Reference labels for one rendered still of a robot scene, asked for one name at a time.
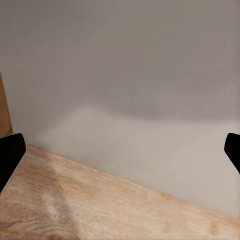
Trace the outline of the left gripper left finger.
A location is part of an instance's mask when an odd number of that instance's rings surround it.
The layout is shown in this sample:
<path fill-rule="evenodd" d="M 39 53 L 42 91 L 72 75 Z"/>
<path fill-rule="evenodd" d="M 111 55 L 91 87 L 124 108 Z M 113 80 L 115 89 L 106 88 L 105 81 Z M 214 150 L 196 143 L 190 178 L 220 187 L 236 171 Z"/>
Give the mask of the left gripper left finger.
<path fill-rule="evenodd" d="M 0 193 L 25 153 L 26 143 L 21 133 L 0 138 Z"/>

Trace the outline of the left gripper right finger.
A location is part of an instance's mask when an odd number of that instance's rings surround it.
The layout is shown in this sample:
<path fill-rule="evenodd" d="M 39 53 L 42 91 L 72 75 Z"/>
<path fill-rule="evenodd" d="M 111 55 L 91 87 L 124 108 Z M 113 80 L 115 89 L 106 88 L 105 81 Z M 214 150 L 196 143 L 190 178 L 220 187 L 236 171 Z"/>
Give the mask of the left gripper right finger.
<path fill-rule="evenodd" d="M 235 133 L 228 133 L 224 151 L 240 173 L 240 135 Z"/>

